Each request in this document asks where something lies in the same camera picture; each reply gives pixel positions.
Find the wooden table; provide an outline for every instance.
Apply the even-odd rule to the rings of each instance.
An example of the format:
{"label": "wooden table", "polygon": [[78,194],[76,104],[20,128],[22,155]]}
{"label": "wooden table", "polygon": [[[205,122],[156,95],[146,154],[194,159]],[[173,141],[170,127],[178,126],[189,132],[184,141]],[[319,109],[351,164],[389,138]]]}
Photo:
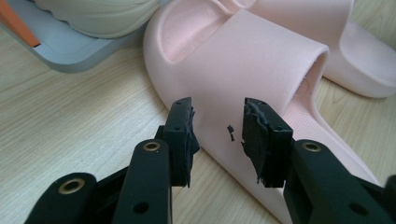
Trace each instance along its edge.
{"label": "wooden table", "polygon": [[[353,19],[396,49],[396,1],[358,0]],[[57,178],[98,180],[129,164],[168,111],[151,86],[142,38],[93,69],[49,69],[0,30],[0,222],[22,223]],[[317,106],[382,184],[396,174],[396,96],[370,99],[326,79]],[[277,223],[204,150],[190,189],[173,189],[174,223]]]}

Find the pink slipper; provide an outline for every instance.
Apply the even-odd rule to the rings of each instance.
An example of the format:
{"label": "pink slipper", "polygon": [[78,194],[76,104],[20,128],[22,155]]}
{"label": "pink slipper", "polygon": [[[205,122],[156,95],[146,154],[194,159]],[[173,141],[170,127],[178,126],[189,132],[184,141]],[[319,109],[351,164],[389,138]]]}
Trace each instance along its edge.
{"label": "pink slipper", "polygon": [[350,20],[353,0],[220,0],[328,45],[324,76],[369,97],[396,94],[396,51]]}
{"label": "pink slipper", "polygon": [[290,223],[282,189],[256,183],[241,145],[245,97],[269,104],[294,130],[294,139],[323,143],[353,175],[378,183],[315,108],[325,45],[243,9],[233,14],[217,0],[174,0],[150,20],[144,56],[166,106],[192,97],[202,147],[280,221]]}

